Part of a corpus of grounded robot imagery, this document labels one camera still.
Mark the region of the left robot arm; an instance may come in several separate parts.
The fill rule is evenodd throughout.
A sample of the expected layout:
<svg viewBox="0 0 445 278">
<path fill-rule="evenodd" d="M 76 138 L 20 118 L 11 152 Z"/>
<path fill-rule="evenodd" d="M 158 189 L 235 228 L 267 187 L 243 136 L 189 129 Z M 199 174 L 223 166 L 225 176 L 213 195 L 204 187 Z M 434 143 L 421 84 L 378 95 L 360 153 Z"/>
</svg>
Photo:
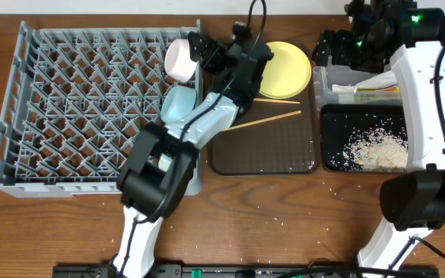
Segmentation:
<svg viewBox="0 0 445 278">
<path fill-rule="evenodd" d="M 185 195 L 204 146 L 252 106 L 273 53 L 248 24 L 233 25 L 231 46 L 200 32 L 173 41 L 165 72 L 185 83 L 197 69 L 216 76 L 206 98 L 188 115 L 162 126 L 149 123 L 135 137 L 117 188 L 124 205 L 124 234 L 110 277 L 144 277 L 152 268 L 164 219 Z"/>
</svg>

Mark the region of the yellow plate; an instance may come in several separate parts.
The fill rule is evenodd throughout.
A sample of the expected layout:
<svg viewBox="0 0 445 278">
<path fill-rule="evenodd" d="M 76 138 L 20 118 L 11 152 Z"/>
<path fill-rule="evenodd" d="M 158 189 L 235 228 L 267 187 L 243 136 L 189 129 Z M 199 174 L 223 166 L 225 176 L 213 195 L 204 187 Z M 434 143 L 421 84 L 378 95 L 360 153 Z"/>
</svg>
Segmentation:
<svg viewBox="0 0 445 278">
<path fill-rule="evenodd" d="M 289 42 L 268 42 L 273 53 L 263 71 L 260 94 L 277 100 L 298 95 L 311 79 L 311 63 L 304 51 Z"/>
</svg>

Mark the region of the light blue bowl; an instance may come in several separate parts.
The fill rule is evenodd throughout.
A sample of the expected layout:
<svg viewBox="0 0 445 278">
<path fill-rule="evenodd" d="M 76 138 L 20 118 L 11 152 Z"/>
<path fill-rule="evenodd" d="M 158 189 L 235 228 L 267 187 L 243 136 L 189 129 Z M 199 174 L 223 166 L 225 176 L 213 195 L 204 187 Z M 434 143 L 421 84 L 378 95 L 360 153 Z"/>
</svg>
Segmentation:
<svg viewBox="0 0 445 278">
<path fill-rule="evenodd" d="M 182 119 L 195 108 L 196 101 L 196 89 L 180 85 L 172 87 L 161 106 L 161 120 L 171 124 Z"/>
</svg>

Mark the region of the pink bowl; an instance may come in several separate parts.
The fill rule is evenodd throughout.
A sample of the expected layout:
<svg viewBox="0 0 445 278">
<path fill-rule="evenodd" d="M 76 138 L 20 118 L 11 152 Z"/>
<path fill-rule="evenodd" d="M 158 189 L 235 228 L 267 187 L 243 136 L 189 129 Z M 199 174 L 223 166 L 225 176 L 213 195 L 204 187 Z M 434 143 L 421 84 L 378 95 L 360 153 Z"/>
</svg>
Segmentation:
<svg viewBox="0 0 445 278">
<path fill-rule="evenodd" d="M 191 59 L 187 39 L 174 40 L 165 54 L 165 72 L 180 83 L 187 83 L 195 73 L 197 62 Z"/>
</svg>

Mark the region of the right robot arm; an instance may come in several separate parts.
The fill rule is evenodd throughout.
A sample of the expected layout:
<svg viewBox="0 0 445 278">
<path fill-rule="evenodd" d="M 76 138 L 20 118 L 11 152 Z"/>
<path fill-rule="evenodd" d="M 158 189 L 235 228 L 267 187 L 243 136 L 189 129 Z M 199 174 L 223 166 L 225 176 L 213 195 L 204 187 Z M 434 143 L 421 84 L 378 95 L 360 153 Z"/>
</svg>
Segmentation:
<svg viewBox="0 0 445 278">
<path fill-rule="evenodd" d="M 404 277 L 409 253 L 445 224 L 445 14 L 414 1 L 354 0 L 345 12 L 352 28 L 323 31 L 312 59 L 370 73 L 390 68 L 408 139 L 406 173 L 382 183 L 382 221 L 352 275 Z"/>
</svg>

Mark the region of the green orange snack wrapper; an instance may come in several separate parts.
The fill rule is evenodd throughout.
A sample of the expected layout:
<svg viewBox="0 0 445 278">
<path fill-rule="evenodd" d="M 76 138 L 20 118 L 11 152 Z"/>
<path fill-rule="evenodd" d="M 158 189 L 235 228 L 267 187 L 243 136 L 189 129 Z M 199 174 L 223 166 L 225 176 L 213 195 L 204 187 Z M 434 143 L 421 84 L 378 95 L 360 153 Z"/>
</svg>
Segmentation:
<svg viewBox="0 0 445 278">
<path fill-rule="evenodd" d="M 332 85 L 340 104 L 361 104 L 384 100 L 401 100 L 401 89 L 392 70 L 373 76 L 354 86 Z"/>
</svg>

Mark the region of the white paper cup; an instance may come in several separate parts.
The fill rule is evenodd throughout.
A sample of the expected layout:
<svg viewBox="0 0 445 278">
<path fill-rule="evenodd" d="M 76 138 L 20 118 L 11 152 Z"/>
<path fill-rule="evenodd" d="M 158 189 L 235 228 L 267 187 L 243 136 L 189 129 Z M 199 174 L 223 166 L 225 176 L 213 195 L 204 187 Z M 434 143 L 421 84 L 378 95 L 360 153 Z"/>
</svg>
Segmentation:
<svg viewBox="0 0 445 278">
<path fill-rule="evenodd" d="M 171 157 L 169 157 L 166 154 L 161 154 L 160 158 L 158 159 L 158 168 L 163 172 L 167 172 L 168 169 L 170 168 L 171 163 L 172 163 Z"/>
</svg>

